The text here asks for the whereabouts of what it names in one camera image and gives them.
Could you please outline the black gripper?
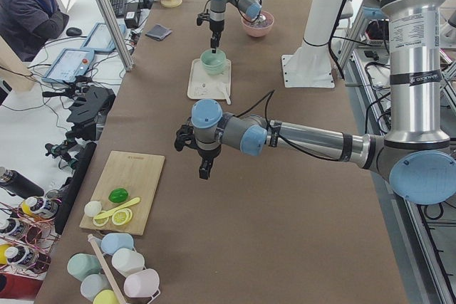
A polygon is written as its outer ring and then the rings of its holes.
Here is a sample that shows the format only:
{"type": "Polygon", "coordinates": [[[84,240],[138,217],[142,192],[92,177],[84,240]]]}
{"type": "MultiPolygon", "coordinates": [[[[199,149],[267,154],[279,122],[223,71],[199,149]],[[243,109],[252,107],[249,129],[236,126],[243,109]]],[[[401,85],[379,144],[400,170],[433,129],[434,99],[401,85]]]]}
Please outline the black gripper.
{"type": "Polygon", "coordinates": [[[210,147],[208,150],[197,145],[198,155],[202,158],[199,166],[200,179],[209,179],[214,164],[214,159],[219,156],[222,146],[210,147]]]}
{"type": "Polygon", "coordinates": [[[216,49],[219,47],[219,39],[221,38],[224,30],[224,20],[215,21],[210,19],[209,29],[212,32],[212,37],[210,39],[211,52],[216,53],[216,49]]]}

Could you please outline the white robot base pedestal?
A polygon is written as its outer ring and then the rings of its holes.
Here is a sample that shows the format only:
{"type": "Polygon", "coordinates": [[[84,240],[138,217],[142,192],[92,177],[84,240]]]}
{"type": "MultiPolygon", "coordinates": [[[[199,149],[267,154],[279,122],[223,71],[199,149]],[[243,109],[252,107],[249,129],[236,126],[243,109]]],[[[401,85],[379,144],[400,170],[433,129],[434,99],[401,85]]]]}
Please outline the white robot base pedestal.
{"type": "Polygon", "coordinates": [[[282,73],[287,88],[333,88],[331,35],[345,0],[312,0],[302,44],[283,55],[282,73]]]}

